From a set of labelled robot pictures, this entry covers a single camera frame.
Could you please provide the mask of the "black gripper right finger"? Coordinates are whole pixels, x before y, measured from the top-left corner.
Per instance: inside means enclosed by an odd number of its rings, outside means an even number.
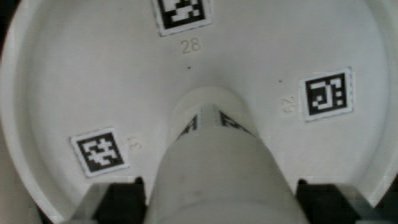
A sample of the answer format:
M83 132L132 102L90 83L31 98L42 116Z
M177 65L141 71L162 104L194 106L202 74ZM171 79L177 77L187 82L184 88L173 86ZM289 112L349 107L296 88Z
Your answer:
M310 224L356 224L361 216L335 184L301 179L296 197Z

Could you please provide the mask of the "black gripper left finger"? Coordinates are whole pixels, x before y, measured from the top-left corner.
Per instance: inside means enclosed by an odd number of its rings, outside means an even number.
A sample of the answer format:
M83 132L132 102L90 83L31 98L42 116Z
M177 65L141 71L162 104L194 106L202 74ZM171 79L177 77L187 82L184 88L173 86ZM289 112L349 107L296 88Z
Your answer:
M93 215L98 224L145 224L146 189L145 179L113 183Z

